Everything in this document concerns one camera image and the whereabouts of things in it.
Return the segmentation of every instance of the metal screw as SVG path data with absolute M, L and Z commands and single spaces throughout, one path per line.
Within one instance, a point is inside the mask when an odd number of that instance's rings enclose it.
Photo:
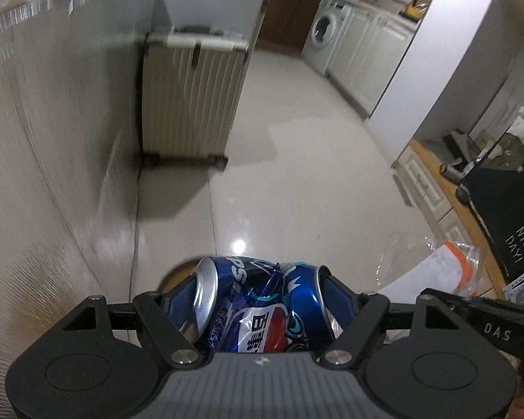
M 271 361 L 266 358 L 265 356 L 262 356 L 261 358 L 258 358 L 258 359 L 255 359 L 254 360 L 254 363 L 256 365 L 259 365 L 260 367 L 264 367 L 264 365 L 266 365 L 267 363 L 270 363 Z
M 196 362 L 198 359 L 198 353 L 193 350 L 184 348 L 182 350 L 177 350 L 171 354 L 171 359 L 173 362 L 180 363 L 182 365 L 187 365 L 189 363 Z
M 350 352 L 344 350 L 331 350 L 324 355 L 324 358 L 334 365 L 345 365 L 351 362 L 353 356 Z

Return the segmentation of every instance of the crushed soda can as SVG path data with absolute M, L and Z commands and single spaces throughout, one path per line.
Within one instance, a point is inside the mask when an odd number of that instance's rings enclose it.
M 194 313 L 205 354 L 314 351 L 334 334 L 322 300 L 325 266 L 205 257 L 195 270 Z

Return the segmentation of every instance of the yellow object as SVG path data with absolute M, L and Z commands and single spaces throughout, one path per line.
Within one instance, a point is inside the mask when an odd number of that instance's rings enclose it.
M 408 6 L 406 8 L 406 14 L 414 20 L 421 20 L 425 15 L 425 11 L 420 11 L 415 6 Z
M 161 281 L 158 291 L 161 293 L 169 293 L 169 291 L 175 288 L 181 281 L 186 279 L 194 272 L 194 268 L 198 265 L 198 263 L 200 263 L 202 258 L 203 257 L 196 257 L 182 262 L 178 266 L 175 266 Z

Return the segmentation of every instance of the cabinet door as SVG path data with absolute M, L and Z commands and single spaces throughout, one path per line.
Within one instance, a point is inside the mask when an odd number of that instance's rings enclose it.
M 464 224 L 462 224 L 456 211 L 453 209 L 448 211 L 446 216 L 440 219 L 439 228 L 448 240 L 463 242 L 464 244 L 473 246 L 473 241 L 470 238 L 470 235 L 468 235 Z
M 330 75 L 339 83 L 345 85 L 344 75 L 352 61 L 355 52 L 361 44 L 362 38 L 368 31 L 371 22 L 375 18 L 369 11 L 361 8 L 354 8 L 351 19 L 348 20 L 349 26 L 345 32 L 344 39 L 336 53 L 336 57 L 330 67 Z
M 446 198 L 440 186 L 432 178 L 413 149 L 406 148 L 398 159 L 398 163 L 417 187 L 417 192 L 423 197 L 435 221 L 439 222 L 452 209 L 450 201 Z
M 413 35 L 408 29 L 379 16 L 370 35 L 365 37 L 361 55 L 350 66 L 352 73 L 346 88 L 368 113 L 373 111 L 388 86 Z

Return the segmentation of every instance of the circular cover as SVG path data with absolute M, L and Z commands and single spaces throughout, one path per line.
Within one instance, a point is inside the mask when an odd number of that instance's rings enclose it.
M 394 414 L 412 419 L 488 419 L 505 411 L 516 374 L 493 348 L 460 333 L 404 338 L 365 367 L 367 386 Z
M 314 46 L 324 47 L 336 35 L 337 17 L 332 11 L 325 11 L 317 15 L 311 27 L 311 40 Z
M 8 371 L 6 392 L 18 417 L 114 419 L 143 405 L 158 376 L 152 358 L 133 344 L 68 333 L 22 354 Z

